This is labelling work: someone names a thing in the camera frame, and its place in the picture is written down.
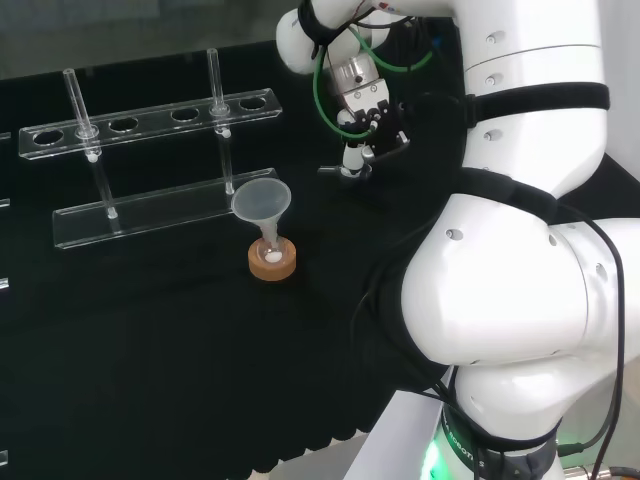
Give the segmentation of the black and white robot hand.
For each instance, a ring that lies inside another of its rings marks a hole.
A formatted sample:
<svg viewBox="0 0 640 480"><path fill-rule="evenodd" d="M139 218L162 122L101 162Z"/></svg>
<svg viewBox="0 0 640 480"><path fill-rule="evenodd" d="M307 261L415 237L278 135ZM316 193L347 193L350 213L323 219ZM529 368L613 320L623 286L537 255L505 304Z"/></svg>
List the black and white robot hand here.
<svg viewBox="0 0 640 480"><path fill-rule="evenodd" d="M348 181L364 180L376 161L397 154L410 144L399 107L392 102L374 60L365 53L341 64L330 64L327 76L331 80L330 93L341 106L337 127L351 136L344 139L341 162L321 167L318 172Z"/></svg>

